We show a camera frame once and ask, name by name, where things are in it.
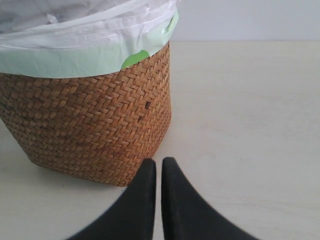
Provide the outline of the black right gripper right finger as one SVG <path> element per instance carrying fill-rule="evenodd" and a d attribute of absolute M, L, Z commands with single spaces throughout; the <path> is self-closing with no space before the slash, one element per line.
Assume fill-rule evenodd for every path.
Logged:
<path fill-rule="evenodd" d="M 256 239 L 212 208 L 173 157 L 162 161 L 161 215 L 166 240 Z"/>

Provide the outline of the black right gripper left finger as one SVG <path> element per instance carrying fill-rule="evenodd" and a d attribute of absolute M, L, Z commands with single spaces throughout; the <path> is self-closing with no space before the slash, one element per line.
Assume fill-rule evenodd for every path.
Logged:
<path fill-rule="evenodd" d="M 70 240 L 151 240 L 156 206 L 156 163 L 144 159 L 122 195 Z"/>

